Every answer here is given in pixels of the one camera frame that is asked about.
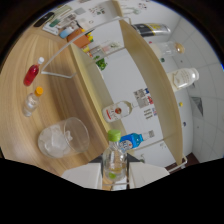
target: white tile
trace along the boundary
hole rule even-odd
[[[220,131],[219,129],[216,133],[213,151],[218,156],[218,158],[222,158],[224,155],[224,132]]]
[[[203,116],[205,121],[214,126],[217,126],[218,105],[217,100],[207,97],[202,97]]]
[[[173,57],[164,57],[165,62],[161,63],[163,66],[163,69],[166,73],[175,71],[178,69],[176,62],[173,60]]]
[[[207,64],[214,64],[219,62],[219,59],[217,58],[216,53],[212,49],[211,45],[199,31],[195,31],[190,38],[199,48]]]
[[[198,68],[199,87],[202,96],[216,97],[215,85],[210,70],[207,66]]]
[[[190,38],[184,43],[185,52],[191,67],[200,68],[206,65],[205,59],[202,57],[196,44]]]
[[[190,68],[191,67],[191,64],[188,61],[185,54],[175,55],[175,56],[173,56],[173,59],[176,62],[178,68]]]
[[[216,155],[214,151],[212,151],[209,161],[216,160],[216,159],[220,159],[220,158]]]
[[[188,38],[188,35],[186,32],[183,31],[183,29],[177,26],[173,32],[172,37],[176,42],[183,44],[184,41]]]
[[[215,142],[217,128],[207,122],[204,122],[203,140],[212,148]]]
[[[224,72],[221,64],[209,65],[208,67],[214,80],[217,97],[224,99]]]
[[[203,106],[200,105],[202,108],[198,108],[198,105],[195,103],[195,99],[193,99],[193,98],[195,98],[195,97],[190,97],[192,116],[197,117],[197,118],[199,118],[201,120],[204,120],[204,117],[203,117]]]
[[[200,87],[199,87],[199,82],[198,81],[194,82],[194,87],[193,86],[187,87],[187,91],[188,91],[188,94],[190,96],[201,97],[201,91],[200,91]]]
[[[202,147],[202,138],[198,137],[197,135],[194,136],[193,139],[193,147],[192,151],[197,152],[200,154],[201,152],[201,147]]]
[[[218,128],[224,132],[224,101],[218,100]]]
[[[211,156],[211,152],[212,152],[212,148],[208,144],[203,142],[201,152],[199,155],[199,162],[200,163],[208,162]]]
[[[204,121],[197,117],[193,117],[193,122],[194,122],[194,135],[197,135],[197,136],[203,138]]]
[[[194,25],[188,22],[188,20],[181,18],[178,24],[189,36],[196,30]]]
[[[192,153],[196,157],[196,159],[199,161],[200,154],[198,152],[195,152],[195,151],[193,151]]]

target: white wall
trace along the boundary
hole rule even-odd
[[[71,5],[74,9],[83,7],[86,10],[86,13],[77,16],[77,19],[85,19],[88,26],[95,26],[100,23],[110,21],[111,19],[116,17],[116,13],[111,5],[111,2],[102,2],[104,1],[94,0],[88,1],[86,3],[79,3],[78,1],[74,1],[68,4]],[[163,23],[166,24],[173,32],[180,20],[180,16],[177,13],[153,1],[147,3],[141,0],[120,0],[120,3],[121,5],[127,5],[129,7],[138,7],[138,3],[145,3],[148,6],[147,10],[142,10],[139,15],[129,14],[129,17],[132,20],[132,24],[147,22]],[[106,13],[104,15],[93,17],[91,13],[89,13],[88,9],[98,4],[104,4],[103,6],[105,7]],[[88,21],[90,20],[94,20],[94,23],[92,25],[88,24]],[[99,43],[103,43],[107,40],[114,40],[119,41],[123,44],[123,38],[118,22],[108,23],[107,25],[99,27],[92,32],[92,35],[94,41],[98,41]],[[149,41],[165,42],[168,41],[169,38],[169,35],[153,36],[147,37],[145,38],[145,40],[147,43]],[[102,72],[102,74],[113,101],[135,101],[133,92],[141,88],[146,88],[146,84],[128,52],[126,50],[122,50],[118,53],[108,56],[105,60],[108,65]],[[176,62],[172,57],[166,57],[165,62],[162,63],[162,66],[166,73],[178,69]],[[180,116],[181,120],[187,123],[187,126],[183,128],[183,151],[185,155],[188,155],[192,151],[193,144],[193,122],[190,101],[186,90],[177,92],[175,96],[177,99],[177,103],[181,101],[184,104],[184,106],[180,108]],[[122,123],[127,133],[134,132],[140,134],[152,129],[155,132],[154,138],[141,143],[141,148],[143,149],[139,149],[135,152],[136,157],[144,154],[147,163],[162,167],[166,167],[175,162],[168,148],[164,146],[165,144],[162,146],[161,143],[159,143],[151,147],[146,147],[148,144],[155,143],[156,141],[163,138],[158,117],[153,117],[151,120],[146,121],[144,117],[144,109],[135,108],[130,116],[122,119]]]
[[[199,72],[189,96],[202,98],[204,116],[193,110],[193,153],[199,162],[223,157],[224,154],[224,73],[210,44],[187,20],[182,18],[171,40],[184,45],[186,52],[174,57],[179,68],[194,67]]]

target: glass beaker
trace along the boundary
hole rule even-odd
[[[45,128],[39,135],[40,151],[51,158],[62,158],[85,152],[89,134],[78,118],[71,117]]]

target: white bottle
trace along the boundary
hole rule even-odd
[[[104,120],[110,123],[128,116],[132,112],[132,109],[138,106],[139,105],[137,101],[132,103],[129,103],[127,101],[120,101],[118,103],[105,107],[102,110],[102,115]]]
[[[195,68],[178,69],[167,73],[167,76],[174,92],[192,85],[199,79],[199,73]]]

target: plastic bottle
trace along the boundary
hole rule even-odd
[[[35,79],[35,77],[37,76],[38,72],[39,72],[39,66],[44,62],[44,58],[40,57],[38,59],[37,64],[32,65],[28,72],[26,73],[26,76],[23,80],[23,83],[25,86],[29,86],[33,80]]]
[[[116,182],[126,176],[127,154],[119,147],[121,132],[116,129],[108,131],[109,147],[103,153],[103,168],[107,179]]]
[[[167,73],[173,91],[186,88],[199,79],[199,73],[195,68],[182,68]]]
[[[146,141],[151,137],[154,137],[153,131],[144,132],[142,134],[131,133],[121,137],[119,146],[123,151],[135,149],[139,147],[141,142]]]
[[[120,120],[121,118],[128,116],[132,112],[132,109],[137,106],[137,101],[133,103],[129,103],[127,101],[120,101],[118,103],[105,107],[102,110],[102,115],[106,122],[114,122],[116,120]]]
[[[141,23],[131,25],[142,37],[169,35],[171,30],[161,23]]]
[[[159,59],[163,58],[164,56],[175,56],[185,52],[185,48],[182,44],[173,41],[150,43],[149,46],[152,48],[155,55]]]
[[[24,103],[23,114],[30,117],[32,112],[37,108],[40,103],[39,97],[43,94],[42,87],[37,87],[34,93],[30,93]]]

